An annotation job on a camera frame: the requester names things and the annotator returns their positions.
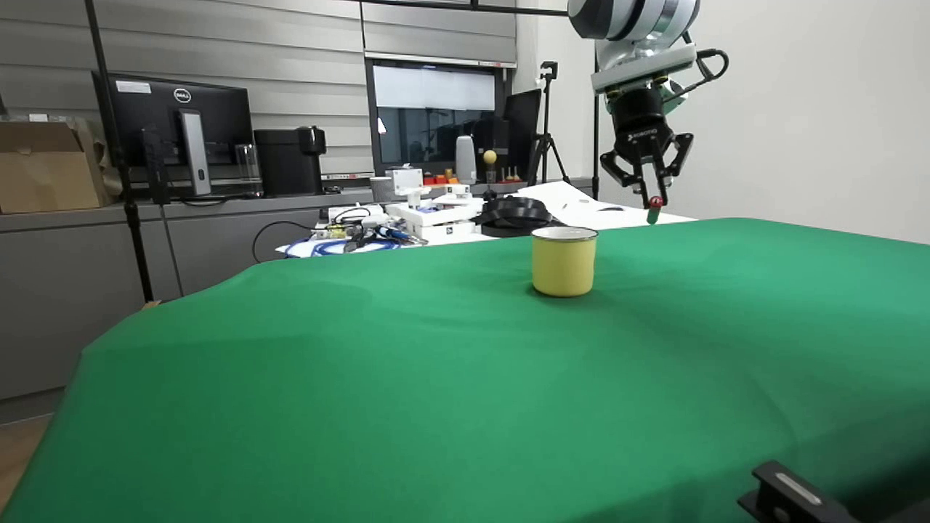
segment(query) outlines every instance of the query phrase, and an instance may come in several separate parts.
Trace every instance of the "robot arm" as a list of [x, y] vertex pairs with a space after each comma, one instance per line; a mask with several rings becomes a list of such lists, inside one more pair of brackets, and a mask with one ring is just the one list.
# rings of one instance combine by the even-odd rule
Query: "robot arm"
[[[674, 135], [664, 115], [730, 69], [725, 53], [690, 48], [689, 26], [696, 10], [700, 0], [570, 0], [574, 32], [597, 40], [591, 91], [607, 97], [615, 132], [615, 145], [600, 155], [600, 165], [621, 187], [634, 187], [648, 210], [668, 205], [671, 178], [680, 174], [695, 142], [695, 135]], [[680, 88], [668, 78], [695, 64], [702, 75], [696, 85]], [[657, 194], [648, 190], [645, 165], [653, 165]]]

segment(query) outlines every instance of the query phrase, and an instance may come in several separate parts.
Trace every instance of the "cardboard box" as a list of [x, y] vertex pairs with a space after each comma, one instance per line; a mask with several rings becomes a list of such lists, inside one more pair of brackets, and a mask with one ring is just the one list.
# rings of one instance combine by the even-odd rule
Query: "cardboard box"
[[0, 122], [0, 212], [105, 207], [92, 139], [63, 122]]

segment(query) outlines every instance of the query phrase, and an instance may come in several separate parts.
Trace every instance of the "floor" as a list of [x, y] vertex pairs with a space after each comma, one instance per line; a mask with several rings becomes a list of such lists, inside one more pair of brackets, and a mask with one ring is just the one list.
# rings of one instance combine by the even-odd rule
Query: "floor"
[[0, 425], [0, 515], [47, 434], [47, 425], [49, 415]]

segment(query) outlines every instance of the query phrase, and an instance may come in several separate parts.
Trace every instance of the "green tablecloth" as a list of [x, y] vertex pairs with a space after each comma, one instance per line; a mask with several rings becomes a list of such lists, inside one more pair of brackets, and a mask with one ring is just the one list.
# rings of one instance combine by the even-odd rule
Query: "green tablecloth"
[[930, 248], [702, 222], [273, 263], [84, 351], [9, 523], [744, 520], [782, 460], [876, 515], [930, 494]]

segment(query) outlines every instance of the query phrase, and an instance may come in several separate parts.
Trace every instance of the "yellow cup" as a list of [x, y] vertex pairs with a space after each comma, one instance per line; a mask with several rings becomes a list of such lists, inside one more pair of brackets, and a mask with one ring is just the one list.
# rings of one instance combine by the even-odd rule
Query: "yellow cup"
[[580, 226], [542, 226], [532, 234], [532, 289], [549, 298], [591, 292], [597, 234]]

